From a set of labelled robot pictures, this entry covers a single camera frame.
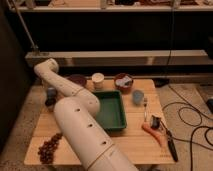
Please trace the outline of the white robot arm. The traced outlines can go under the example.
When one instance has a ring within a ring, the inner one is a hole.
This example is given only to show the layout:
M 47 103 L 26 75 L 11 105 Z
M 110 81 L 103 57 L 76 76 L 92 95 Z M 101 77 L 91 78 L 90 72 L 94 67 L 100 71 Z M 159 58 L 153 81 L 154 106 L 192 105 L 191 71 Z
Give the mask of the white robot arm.
M 58 70 L 59 65 L 53 58 L 34 66 L 36 75 L 63 95 L 55 104 L 54 117 L 84 169 L 138 171 L 94 119 L 100 111 L 98 98 L 86 88 L 60 76 Z

